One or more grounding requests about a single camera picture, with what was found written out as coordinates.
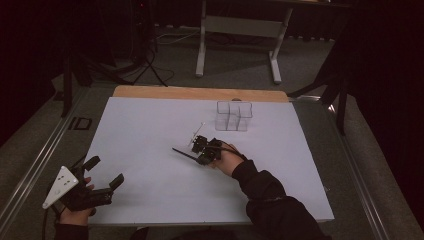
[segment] table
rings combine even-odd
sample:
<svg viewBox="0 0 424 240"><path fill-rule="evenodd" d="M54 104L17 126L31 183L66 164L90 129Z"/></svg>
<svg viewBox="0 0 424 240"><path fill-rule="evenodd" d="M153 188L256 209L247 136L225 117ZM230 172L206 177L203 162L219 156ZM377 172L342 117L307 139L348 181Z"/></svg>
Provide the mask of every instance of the table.
<svg viewBox="0 0 424 240"><path fill-rule="evenodd" d="M273 4L285 4L287 10L285 10L282 21L266 21L266 20L253 20L253 19L241 19L226 16L212 16L207 14L206 5L207 0L202 1L202 12L200 22L200 46L199 54L197 57L196 65L196 76L202 77L204 66L205 66L205 55L206 55L206 32L219 32L229 34L240 34L250 35L259 37L275 38L276 45L273 51L269 52L269 61L271 65L272 75L274 83L281 83L281 74L278 67L277 56L280 51L280 47L283 43L284 35L286 33L290 17L295 6L320 6L320 7L336 7L336 8L350 8L351 4L334 4L330 0L266 0L266 1L246 1L249 3L273 3ZM220 2L218 0L209 0L209 2Z"/></svg>
<svg viewBox="0 0 424 240"><path fill-rule="evenodd" d="M296 113L285 93L120 86L113 96L87 159L99 155L102 160L99 167L90 171L96 188L106 187L121 172L126 181L116 190L113 204L90 218L90 224L249 223L244 210L247 198L236 181L171 150L172 144L186 145L185 140L191 138L190 131L194 131L205 116L208 125L210 112L206 108L216 106L216 100L233 98L252 101L256 122L251 124L254 126L243 133L218 132L206 127L201 134L237 144L244 154L255 160L258 169L270 170L284 181L288 194L303 201L317 220L334 219ZM258 124L268 116L271 117L266 123L274 127ZM265 149L270 156L264 157Z"/></svg>

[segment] white paper surface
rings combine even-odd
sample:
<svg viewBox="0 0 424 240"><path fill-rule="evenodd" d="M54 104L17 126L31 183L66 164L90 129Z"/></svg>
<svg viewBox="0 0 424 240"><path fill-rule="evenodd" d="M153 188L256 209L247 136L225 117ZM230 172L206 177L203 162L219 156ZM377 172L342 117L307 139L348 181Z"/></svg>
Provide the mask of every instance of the white paper surface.
<svg viewBox="0 0 424 240"><path fill-rule="evenodd" d="M253 102L247 132L216 131L216 101L109 99L87 159L101 162L86 176L96 189L118 174L124 183L91 224L201 224L250 222L238 182L173 151L199 134L234 144L268 170L317 220L334 219L291 103Z"/></svg>

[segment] black sleeve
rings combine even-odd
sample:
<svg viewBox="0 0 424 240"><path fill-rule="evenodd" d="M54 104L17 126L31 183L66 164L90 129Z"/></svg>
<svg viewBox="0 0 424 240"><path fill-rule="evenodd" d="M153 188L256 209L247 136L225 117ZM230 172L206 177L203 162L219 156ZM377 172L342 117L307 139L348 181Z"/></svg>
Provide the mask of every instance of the black sleeve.
<svg viewBox="0 0 424 240"><path fill-rule="evenodd" d="M258 172L252 160L236 167L232 177L249 198L246 212L252 223L270 239L325 239L305 206L286 196L283 185L268 171Z"/></svg>
<svg viewBox="0 0 424 240"><path fill-rule="evenodd" d="M88 240L88 227L56 224L55 240Z"/></svg>

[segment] hand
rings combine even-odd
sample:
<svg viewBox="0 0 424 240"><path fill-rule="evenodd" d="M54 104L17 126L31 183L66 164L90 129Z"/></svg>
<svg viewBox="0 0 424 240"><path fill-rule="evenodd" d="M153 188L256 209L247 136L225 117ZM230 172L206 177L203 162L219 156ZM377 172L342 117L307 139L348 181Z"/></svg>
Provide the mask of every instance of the hand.
<svg viewBox="0 0 424 240"><path fill-rule="evenodd" d="M222 143L222 147L226 149L230 149L232 151L237 151L236 147L232 144L227 145L225 143ZM212 163L209 164L211 168L218 168L221 170L224 174L231 177L233 174L234 169L243 162L243 159L236 154L222 150L221 151L221 159L220 160L214 160Z"/></svg>
<svg viewBox="0 0 424 240"><path fill-rule="evenodd" d="M91 177L85 178L84 180L88 184L91 181ZM87 186L87 188L93 190L94 185L89 185ZM62 214L60 215L59 222L61 224L87 226L88 217L90 216L91 211L93 211L93 208L75 212L72 212L68 208L65 208L65 210L63 210Z"/></svg>

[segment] person's arm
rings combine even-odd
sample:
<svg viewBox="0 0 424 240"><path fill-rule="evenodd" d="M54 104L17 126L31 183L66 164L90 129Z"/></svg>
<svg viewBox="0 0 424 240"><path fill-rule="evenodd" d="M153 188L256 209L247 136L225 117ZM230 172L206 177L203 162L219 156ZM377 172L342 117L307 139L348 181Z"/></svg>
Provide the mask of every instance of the person's arm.
<svg viewBox="0 0 424 240"><path fill-rule="evenodd" d="M88 217L93 209L72 212L65 208L60 215L60 220L56 223L55 240L88 240Z"/></svg>
<svg viewBox="0 0 424 240"><path fill-rule="evenodd" d="M217 167L238 180L249 198L246 212L252 223L270 239L331 239L320 230L305 206L286 196L283 185L268 171L258 172L252 160L243 161L228 151L222 151Z"/></svg>

